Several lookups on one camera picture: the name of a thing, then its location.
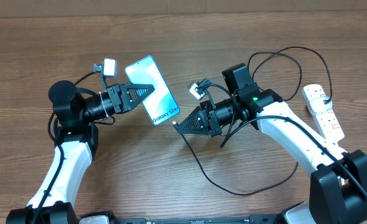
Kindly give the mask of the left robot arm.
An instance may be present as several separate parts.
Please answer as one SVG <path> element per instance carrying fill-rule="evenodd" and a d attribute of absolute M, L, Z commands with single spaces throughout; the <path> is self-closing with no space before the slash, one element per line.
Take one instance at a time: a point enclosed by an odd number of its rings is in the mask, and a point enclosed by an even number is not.
<path fill-rule="evenodd" d="M 151 84 L 115 84 L 95 93 L 62 80 L 50 87 L 53 113 L 48 127 L 55 155 L 37 193 L 7 223 L 78 223 L 74 204 L 82 178 L 98 148 L 96 122 L 133 110 L 153 91 Z"/>

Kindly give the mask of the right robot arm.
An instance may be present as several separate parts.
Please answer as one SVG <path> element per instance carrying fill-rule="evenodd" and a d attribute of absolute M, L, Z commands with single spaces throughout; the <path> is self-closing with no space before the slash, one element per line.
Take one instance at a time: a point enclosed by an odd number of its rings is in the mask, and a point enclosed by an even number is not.
<path fill-rule="evenodd" d="M 274 91 L 260 90 L 243 63 L 222 73 L 228 98 L 202 101 L 174 128 L 181 135 L 216 136 L 241 120 L 278 142 L 310 177 L 308 202 L 274 215 L 251 215 L 251 223 L 361 223 L 367 220 L 367 155 L 346 152 L 298 118 Z"/>

